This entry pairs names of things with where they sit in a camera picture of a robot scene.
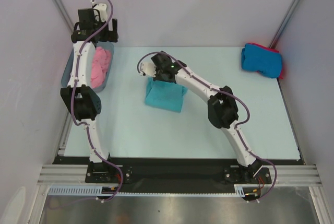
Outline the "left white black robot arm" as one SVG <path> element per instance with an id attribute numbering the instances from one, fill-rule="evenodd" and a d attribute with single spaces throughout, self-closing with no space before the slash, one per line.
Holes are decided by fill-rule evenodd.
<path id="1" fill-rule="evenodd" d="M 60 90 L 61 98 L 76 126 L 82 126 L 87 134 L 90 149 L 89 177 L 97 175 L 102 181 L 114 179 L 116 166 L 112 165 L 110 154 L 101 141 L 97 117 L 102 111 L 100 97 L 91 88 L 91 67 L 98 42 L 114 42 L 118 39 L 116 30 L 109 30 L 109 22 L 117 21 L 107 14 L 105 4 L 78 10 L 79 21 L 75 24 L 73 42 L 73 65 L 69 81 Z"/>

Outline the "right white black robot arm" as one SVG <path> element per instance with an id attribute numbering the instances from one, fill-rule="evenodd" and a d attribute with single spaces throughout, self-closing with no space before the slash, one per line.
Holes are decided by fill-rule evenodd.
<path id="1" fill-rule="evenodd" d="M 187 65 L 173 59 L 172 56 L 160 51 L 152 58 L 150 69 L 141 71 L 151 76 L 155 81 L 163 81 L 181 85 L 207 104 L 207 117 L 211 125 L 222 130 L 232 146 L 238 164 L 242 167 L 241 178 L 247 183 L 253 183 L 259 178 L 263 162 L 249 148 L 240 129 L 237 103 L 243 104 L 228 86 L 223 88 L 213 85 L 197 76 Z"/>

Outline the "teal t shirt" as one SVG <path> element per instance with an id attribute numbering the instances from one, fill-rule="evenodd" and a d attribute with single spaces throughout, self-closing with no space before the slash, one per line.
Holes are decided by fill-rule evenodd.
<path id="1" fill-rule="evenodd" d="M 184 86 L 154 81 L 150 77 L 147 79 L 145 104 L 150 107 L 181 113 L 187 91 L 188 89 Z"/>

